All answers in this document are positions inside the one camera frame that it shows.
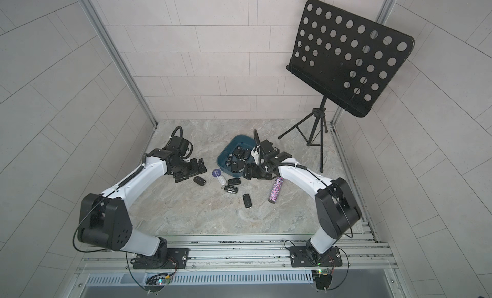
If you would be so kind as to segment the black flip key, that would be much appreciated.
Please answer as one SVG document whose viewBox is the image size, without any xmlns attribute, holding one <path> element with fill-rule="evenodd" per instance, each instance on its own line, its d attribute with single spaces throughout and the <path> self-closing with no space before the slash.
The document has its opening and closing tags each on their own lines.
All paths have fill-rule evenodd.
<svg viewBox="0 0 492 298">
<path fill-rule="evenodd" d="M 205 186 L 205 184 L 206 184 L 206 180 L 205 180 L 205 179 L 203 179 L 203 178 L 201 178 L 200 176 L 196 176 L 196 177 L 193 179 L 193 181 L 194 181 L 196 184 L 198 184 L 198 185 L 200 185 L 200 186 L 202 186 L 202 187 L 203 187 L 203 186 Z"/>
</svg>

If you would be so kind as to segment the black silver-edged key fob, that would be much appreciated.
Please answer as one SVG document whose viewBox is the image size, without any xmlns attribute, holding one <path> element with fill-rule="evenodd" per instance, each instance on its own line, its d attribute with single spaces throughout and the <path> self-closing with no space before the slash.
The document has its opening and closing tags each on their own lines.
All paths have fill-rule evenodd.
<svg viewBox="0 0 492 298">
<path fill-rule="evenodd" d="M 231 172 L 232 173 L 239 172 L 239 164 L 240 164 L 240 161 L 232 161 L 231 162 Z"/>
</svg>

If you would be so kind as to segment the black VW key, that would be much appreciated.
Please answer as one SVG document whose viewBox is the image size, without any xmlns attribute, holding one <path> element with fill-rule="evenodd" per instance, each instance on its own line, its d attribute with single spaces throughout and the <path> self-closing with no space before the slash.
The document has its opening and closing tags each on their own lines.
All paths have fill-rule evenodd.
<svg viewBox="0 0 492 298">
<path fill-rule="evenodd" d="M 242 147 L 237 146 L 237 147 L 234 149 L 234 151 L 233 151 L 233 156 L 235 156 L 235 157 L 239 157 L 239 156 L 241 156 L 242 151 L 243 151 Z"/>
</svg>

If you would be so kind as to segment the black key bottom front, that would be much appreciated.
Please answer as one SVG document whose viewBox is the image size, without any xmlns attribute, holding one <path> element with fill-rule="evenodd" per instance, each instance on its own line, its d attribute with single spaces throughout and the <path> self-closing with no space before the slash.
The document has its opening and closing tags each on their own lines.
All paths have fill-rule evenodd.
<svg viewBox="0 0 492 298">
<path fill-rule="evenodd" d="M 250 194 L 243 194 L 243 203 L 245 205 L 245 208 L 251 208 L 252 207 L 252 200 Z"/>
</svg>

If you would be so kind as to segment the teal plastic storage box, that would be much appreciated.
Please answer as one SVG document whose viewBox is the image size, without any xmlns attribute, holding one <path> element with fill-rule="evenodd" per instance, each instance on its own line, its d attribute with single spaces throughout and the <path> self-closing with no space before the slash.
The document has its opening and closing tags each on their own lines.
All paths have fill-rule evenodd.
<svg viewBox="0 0 492 298">
<path fill-rule="evenodd" d="M 251 137 L 246 135 L 235 136 L 217 157 L 217 166 L 222 172 L 233 178 L 241 177 L 246 165 L 254 162 L 251 157 L 251 150 L 255 144 Z"/>
</svg>

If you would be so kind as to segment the black Bentley key fob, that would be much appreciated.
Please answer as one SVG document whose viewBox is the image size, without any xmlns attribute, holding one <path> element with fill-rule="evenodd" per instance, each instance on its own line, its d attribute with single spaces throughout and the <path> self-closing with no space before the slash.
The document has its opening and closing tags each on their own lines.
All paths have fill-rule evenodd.
<svg viewBox="0 0 492 298">
<path fill-rule="evenodd" d="M 238 188 L 235 187 L 235 186 L 229 186 L 229 185 L 226 185 L 224 187 L 224 190 L 227 192 L 227 193 L 232 193 L 232 194 L 237 194 L 238 193 Z"/>
</svg>

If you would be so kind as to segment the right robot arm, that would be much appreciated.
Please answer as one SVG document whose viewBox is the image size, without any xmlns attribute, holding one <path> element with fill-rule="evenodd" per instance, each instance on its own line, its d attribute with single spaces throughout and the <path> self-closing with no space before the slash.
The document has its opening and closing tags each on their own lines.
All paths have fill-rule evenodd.
<svg viewBox="0 0 492 298">
<path fill-rule="evenodd" d="M 261 141 L 254 130 L 252 177 L 283 178 L 315 200 L 319 229 L 308 240 L 308 253 L 321 256 L 362 218 L 362 212 L 346 180 L 331 180 L 308 169 L 269 140 Z"/>
</svg>

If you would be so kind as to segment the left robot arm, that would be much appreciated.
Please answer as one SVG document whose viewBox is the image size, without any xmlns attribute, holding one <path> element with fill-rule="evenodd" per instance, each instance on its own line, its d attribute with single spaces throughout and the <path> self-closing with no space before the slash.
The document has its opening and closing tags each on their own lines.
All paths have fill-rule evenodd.
<svg viewBox="0 0 492 298">
<path fill-rule="evenodd" d="M 87 194 L 79 213 L 73 241 L 97 246 L 99 251 L 133 253 L 134 269 L 158 269 L 176 264 L 163 238 L 134 228 L 128 210 L 154 181 L 172 176 L 176 183 L 207 171 L 204 161 L 192 158 L 193 144 L 177 126 L 163 148 L 142 157 L 140 165 L 114 186 L 99 194 Z"/>
</svg>

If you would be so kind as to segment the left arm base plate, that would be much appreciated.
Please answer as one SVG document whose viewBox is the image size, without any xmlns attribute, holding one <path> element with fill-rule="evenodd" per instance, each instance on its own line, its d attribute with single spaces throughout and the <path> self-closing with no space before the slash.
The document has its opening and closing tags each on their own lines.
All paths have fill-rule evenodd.
<svg viewBox="0 0 492 298">
<path fill-rule="evenodd" d="M 189 252 L 189 248 L 161 248 L 153 256 L 138 254 L 130 263 L 134 269 L 184 269 Z"/>
</svg>

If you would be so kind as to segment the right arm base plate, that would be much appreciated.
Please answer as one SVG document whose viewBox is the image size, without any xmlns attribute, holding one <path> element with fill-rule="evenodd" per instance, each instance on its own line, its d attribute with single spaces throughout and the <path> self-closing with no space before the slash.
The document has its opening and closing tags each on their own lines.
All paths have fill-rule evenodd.
<svg viewBox="0 0 492 298">
<path fill-rule="evenodd" d="M 325 253 L 318 253 L 308 246 L 290 246 L 292 267 L 341 267 L 342 256 L 338 247 L 331 247 Z"/>
</svg>

